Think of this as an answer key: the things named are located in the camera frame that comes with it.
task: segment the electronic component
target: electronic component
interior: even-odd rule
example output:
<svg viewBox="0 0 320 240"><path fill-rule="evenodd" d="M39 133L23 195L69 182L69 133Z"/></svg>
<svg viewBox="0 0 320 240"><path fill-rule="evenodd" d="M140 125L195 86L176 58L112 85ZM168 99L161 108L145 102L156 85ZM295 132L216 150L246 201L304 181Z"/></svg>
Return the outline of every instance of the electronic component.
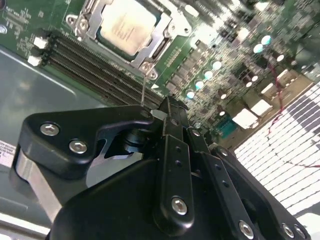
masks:
<svg viewBox="0 0 320 240"><path fill-rule="evenodd" d="M194 85L195 89L199 90L204 87L205 83L202 80L196 80Z"/></svg>
<svg viewBox="0 0 320 240"><path fill-rule="evenodd" d="M247 88L249 88L249 87L252 86L252 81L251 81L251 79L250 79L248 76L245 76L245 77L242 79L242 82L243 82L243 84L244 84Z"/></svg>
<svg viewBox="0 0 320 240"><path fill-rule="evenodd" d="M79 41L88 44L98 41L100 47L117 56L123 64L154 80L158 73L153 66L173 40L177 36L188 37L192 32L183 12L168 0L160 2L170 10L170 15L159 12L161 8L155 4L96 0L86 1L79 15L68 14L66 22Z"/></svg>
<svg viewBox="0 0 320 240"><path fill-rule="evenodd" d="M224 116L226 114L225 110L223 109L223 107L221 105L218 105L216 107L216 110L217 110L217 112L218 112L220 117L222 117L222 116Z"/></svg>
<svg viewBox="0 0 320 240"><path fill-rule="evenodd" d="M182 66L179 67L178 71L176 72L181 78L185 78L187 74L189 73L188 70L184 69Z"/></svg>
<svg viewBox="0 0 320 240"><path fill-rule="evenodd" d="M195 92L192 89L188 89L185 91L185 94L188 99L193 99L195 97Z"/></svg>
<svg viewBox="0 0 320 240"><path fill-rule="evenodd" d="M179 85L182 82L182 78L179 77L178 75L173 75L173 77L171 78L171 82L175 85Z"/></svg>
<svg viewBox="0 0 320 240"><path fill-rule="evenodd" d="M268 60L263 55L256 56L253 59L253 62L261 69L266 69L268 67Z"/></svg>
<svg viewBox="0 0 320 240"><path fill-rule="evenodd" d="M148 44L157 21L135 0L113 0L101 16L101 36L130 56Z"/></svg>
<svg viewBox="0 0 320 240"><path fill-rule="evenodd" d="M243 95L243 100L250 110L258 116L262 116L271 110L271 105L261 99L254 89L249 90L245 95Z"/></svg>
<svg viewBox="0 0 320 240"><path fill-rule="evenodd" d="M177 86L172 82L168 82L165 87L170 91L170 93L174 92L177 88Z"/></svg>
<svg viewBox="0 0 320 240"><path fill-rule="evenodd" d="M48 46L48 39L36 36L33 41L33 45L38 47L39 49L45 49Z"/></svg>
<svg viewBox="0 0 320 240"><path fill-rule="evenodd" d="M285 59L285 55L282 53L279 53L275 50L272 50L272 57L277 61L281 62L283 59Z"/></svg>
<svg viewBox="0 0 320 240"><path fill-rule="evenodd" d="M226 108L232 120L243 129L255 128L259 124L258 118L239 101L230 102Z"/></svg>
<svg viewBox="0 0 320 240"><path fill-rule="evenodd" d="M252 82L255 82L258 80L258 76L254 74L252 71L248 72L248 77L251 79Z"/></svg>
<svg viewBox="0 0 320 240"><path fill-rule="evenodd" d="M218 95L220 97L221 100L225 99L227 97L227 94L224 90L222 90L221 88L219 88L218 90Z"/></svg>

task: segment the label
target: label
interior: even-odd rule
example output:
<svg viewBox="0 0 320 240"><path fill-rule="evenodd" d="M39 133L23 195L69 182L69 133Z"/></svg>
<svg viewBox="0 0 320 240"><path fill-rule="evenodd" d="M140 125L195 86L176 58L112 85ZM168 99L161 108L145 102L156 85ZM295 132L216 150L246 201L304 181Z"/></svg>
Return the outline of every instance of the label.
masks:
<svg viewBox="0 0 320 240"><path fill-rule="evenodd" d="M11 168L14 161L16 147L0 140L0 164Z"/></svg>

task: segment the ram slot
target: ram slot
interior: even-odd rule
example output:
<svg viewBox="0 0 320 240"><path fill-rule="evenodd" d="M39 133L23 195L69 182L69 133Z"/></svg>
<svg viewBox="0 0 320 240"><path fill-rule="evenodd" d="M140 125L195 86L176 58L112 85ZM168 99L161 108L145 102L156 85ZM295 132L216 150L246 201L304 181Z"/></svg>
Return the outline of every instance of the ram slot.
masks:
<svg viewBox="0 0 320 240"><path fill-rule="evenodd" d="M107 62L101 56L97 55L86 47L81 46L73 39L67 38L65 36L59 36L56 39L55 48L59 48L60 46L69 49L78 57L86 59L86 61L91 62L91 64L95 65L97 68L100 68L102 71L112 74L117 79L119 79L123 85L126 85L128 88L130 88L130 92L134 91L138 93L139 96L141 96L143 85L132 77L124 74L119 69L113 67L111 63ZM162 96L158 95L148 88L145 90L145 98L150 102L153 102L156 106L158 106L163 100Z"/></svg>

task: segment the screw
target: screw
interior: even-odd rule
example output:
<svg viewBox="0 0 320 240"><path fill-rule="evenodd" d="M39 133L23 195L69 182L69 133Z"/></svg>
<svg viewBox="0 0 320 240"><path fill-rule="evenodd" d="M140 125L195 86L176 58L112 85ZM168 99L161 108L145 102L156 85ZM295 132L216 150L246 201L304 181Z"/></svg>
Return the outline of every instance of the screw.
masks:
<svg viewBox="0 0 320 240"><path fill-rule="evenodd" d="M252 231L251 227L245 221L239 221L239 228L243 235L245 235L248 239L254 239L254 231Z"/></svg>
<svg viewBox="0 0 320 240"><path fill-rule="evenodd" d="M79 26L82 30L86 30L88 28L88 22L85 19L82 19Z"/></svg>
<svg viewBox="0 0 320 240"><path fill-rule="evenodd" d="M179 215L187 214L188 208L186 203L182 199L178 197L174 197L171 201L171 206L177 214Z"/></svg>
<svg viewBox="0 0 320 240"><path fill-rule="evenodd" d="M303 238L303 239L306 239L306 235L304 234L304 232L297 226L297 225L294 225L294 229L297 231L297 233Z"/></svg>
<svg viewBox="0 0 320 240"><path fill-rule="evenodd" d="M219 147L219 151L223 156L228 156L228 152L223 147Z"/></svg>
<svg viewBox="0 0 320 240"><path fill-rule="evenodd" d="M175 119L173 119L173 118L170 119L170 122L171 122L173 125L175 125L175 126L178 126L178 125L179 125L178 121L175 120Z"/></svg>
<svg viewBox="0 0 320 240"><path fill-rule="evenodd" d="M74 24L75 20L72 17L68 17L67 22L70 24Z"/></svg>
<svg viewBox="0 0 320 240"><path fill-rule="evenodd" d="M150 68L150 66L149 66L149 64L147 63L147 62L144 62L143 64L142 64L142 70L143 71L148 71L149 70L149 68Z"/></svg>
<svg viewBox="0 0 320 240"><path fill-rule="evenodd" d="M200 136L200 133L199 133L197 130L192 129L192 132L193 132L193 134L194 134L194 135L196 135L197 137L199 137L199 136Z"/></svg>
<svg viewBox="0 0 320 240"><path fill-rule="evenodd" d="M175 29L176 29L175 25L173 25L173 24L170 25L170 30L171 30L171 31L174 31Z"/></svg>
<svg viewBox="0 0 320 240"><path fill-rule="evenodd" d="M57 125L54 125L52 123L45 123L42 124L40 127L41 133L47 136L55 136L59 133L59 127Z"/></svg>
<svg viewBox="0 0 320 240"><path fill-rule="evenodd" d="M7 34L8 30L6 26L0 25L0 34Z"/></svg>
<svg viewBox="0 0 320 240"><path fill-rule="evenodd" d="M145 118L149 118L149 113L145 110L141 111L140 114Z"/></svg>
<svg viewBox="0 0 320 240"><path fill-rule="evenodd" d="M283 223L282 224L282 228L284 230L284 232L290 237L290 238L294 238L295 235L294 235L294 232L288 227L287 224Z"/></svg>
<svg viewBox="0 0 320 240"><path fill-rule="evenodd" d="M157 78L157 75L156 75L154 72L152 72L152 73L150 74L150 78L151 78L152 80L154 80L154 79Z"/></svg>
<svg viewBox="0 0 320 240"><path fill-rule="evenodd" d="M69 148L76 154L84 154L87 151L87 145L80 140L73 140L69 143Z"/></svg>

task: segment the white component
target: white component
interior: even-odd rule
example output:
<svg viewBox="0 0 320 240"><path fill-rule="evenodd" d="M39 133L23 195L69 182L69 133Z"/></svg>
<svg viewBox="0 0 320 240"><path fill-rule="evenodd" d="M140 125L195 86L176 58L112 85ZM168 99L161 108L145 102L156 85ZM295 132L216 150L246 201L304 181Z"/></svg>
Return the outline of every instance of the white component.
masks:
<svg viewBox="0 0 320 240"><path fill-rule="evenodd" d="M258 76L257 75L253 76L251 80L252 80L252 82L257 81L258 80Z"/></svg>
<svg viewBox="0 0 320 240"><path fill-rule="evenodd" d="M254 6L260 12L263 12L269 6L269 3L268 2L257 2Z"/></svg>
<svg viewBox="0 0 320 240"><path fill-rule="evenodd" d="M243 42L244 40L246 40L246 38L249 35L249 30L246 29L245 27L242 27L239 32L238 32L238 39L240 42Z"/></svg>
<svg viewBox="0 0 320 240"><path fill-rule="evenodd" d="M280 79L280 78L282 78L285 74L287 74L287 72L288 72L288 69L285 69L283 72L281 72L276 78L277 79Z"/></svg>
<svg viewBox="0 0 320 240"><path fill-rule="evenodd" d="M191 42L200 40L204 44L209 45L216 37L218 33L209 25L202 23L195 31L194 38Z"/></svg>
<svg viewBox="0 0 320 240"><path fill-rule="evenodd" d="M247 82L247 84L245 85L247 88L250 88L252 86L252 81Z"/></svg>
<svg viewBox="0 0 320 240"><path fill-rule="evenodd" d="M42 62L42 58L40 56L32 56L30 55L28 57L28 63L31 64L32 66L36 67L39 66Z"/></svg>
<svg viewBox="0 0 320 240"><path fill-rule="evenodd" d="M151 89L157 89L157 88L159 88L159 86L158 86L157 84L153 84L153 85L151 86Z"/></svg>
<svg viewBox="0 0 320 240"><path fill-rule="evenodd" d="M285 55L281 54L276 58L277 62L281 62L285 58Z"/></svg>
<svg viewBox="0 0 320 240"><path fill-rule="evenodd" d="M151 40L156 17L135 0L113 0L102 11L101 36L134 56Z"/></svg>
<svg viewBox="0 0 320 240"><path fill-rule="evenodd" d="M271 106L265 100L260 100L257 102L257 104L255 104L251 108L251 111L254 112L255 114L261 116L266 111L268 111L270 108L271 108Z"/></svg>
<svg viewBox="0 0 320 240"><path fill-rule="evenodd" d="M45 49L48 45L48 39L36 36L33 45L37 46L39 49Z"/></svg>
<svg viewBox="0 0 320 240"><path fill-rule="evenodd" d="M195 18L197 18L199 16L199 12L197 10L195 10L191 5L187 4L184 7L185 11L189 14L191 14L192 16L194 16Z"/></svg>
<svg viewBox="0 0 320 240"><path fill-rule="evenodd" d="M253 115L248 109L244 108L232 120L243 129L249 129L258 118Z"/></svg>
<svg viewBox="0 0 320 240"><path fill-rule="evenodd" d="M221 63L220 61L215 61L215 62L212 64L212 69L213 69L213 70L219 70L221 67L222 67L222 63Z"/></svg>
<svg viewBox="0 0 320 240"><path fill-rule="evenodd" d="M273 87L273 83L270 83L268 86L266 86L262 91L261 93L262 94L265 94L269 89L271 89Z"/></svg>

